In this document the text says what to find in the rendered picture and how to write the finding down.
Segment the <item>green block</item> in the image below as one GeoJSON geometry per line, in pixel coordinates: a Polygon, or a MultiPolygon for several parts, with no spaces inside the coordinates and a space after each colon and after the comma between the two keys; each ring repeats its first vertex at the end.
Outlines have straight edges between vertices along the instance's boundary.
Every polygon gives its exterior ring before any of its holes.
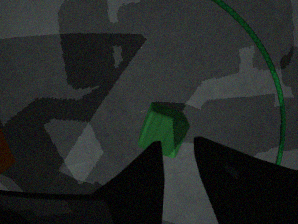
{"type": "Polygon", "coordinates": [[[188,129],[189,123],[184,112],[153,101],[141,127],[138,148],[146,149],[153,141],[161,141],[162,155],[174,159],[188,129]]]}

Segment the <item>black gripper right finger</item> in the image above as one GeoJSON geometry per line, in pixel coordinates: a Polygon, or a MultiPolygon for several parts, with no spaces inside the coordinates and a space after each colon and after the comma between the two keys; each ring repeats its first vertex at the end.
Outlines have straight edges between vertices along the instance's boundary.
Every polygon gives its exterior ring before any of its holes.
{"type": "Polygon", "coordinates": [[[194,156],[218,224],[298,224],[298,171],[194,137],[194,156]]]}

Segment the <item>thin wooden stick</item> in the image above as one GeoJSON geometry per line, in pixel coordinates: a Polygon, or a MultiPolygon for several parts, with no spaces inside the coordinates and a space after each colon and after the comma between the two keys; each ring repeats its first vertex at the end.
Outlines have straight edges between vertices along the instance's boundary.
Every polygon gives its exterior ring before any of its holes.
{"type": "Polygon", "coordinates": [[[243,28],[243,30],[245,30],[247,34],[249,34],[249,36],[251,37],[251,40],[255,41],[255,44],[257,44],[259,51],[261,51],[263,57],[265,57],[267,67],[269,67],[271,71],[271,75],[273,75],[275,88],[277,88],[277,91],[278,91],[279,108],[281,108],[281,140],[279,140],[279,149],[278,149],[278,157],[277,157],[277,165],[279,165],[281,164],[281,159],[282,159],[283,143],[285,143],[286,112],[285,112],[285,103],[283,103],[283,92],[282,92],[281,84],[279,84],[277,72],[275,72],[274,65],[273,63],[271,63],[270,56],[267,55],[266,49],[265,47],[263,47],[261,40],[259,40],[257,35],[255,35],[255,32],[251,30],[249,26],[247,26],[247,23],[245,22],[245,20],[243,20],[241,16],[239,16],[237,12],[233,10],[233,8],[230,8],[229,6],[227,6],[226,3],[223,3],[222,0],[213,0],[213,2],[217,3],[218,6],[222,7],[223,10],[227,12],[227,14],[230,14],[231,16],[233,16],[233,18],[237,20],[239,24],[241,24],[241,27],[243,28]]]}

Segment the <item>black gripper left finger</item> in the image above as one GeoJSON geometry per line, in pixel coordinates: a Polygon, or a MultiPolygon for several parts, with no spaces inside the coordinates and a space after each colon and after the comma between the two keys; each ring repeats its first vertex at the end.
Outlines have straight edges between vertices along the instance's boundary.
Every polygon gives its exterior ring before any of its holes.
{"type": "Polygon", "coordinates": [[[162,224],[161,141],[92,194],[0,190],[0,224],[162,224]]]}

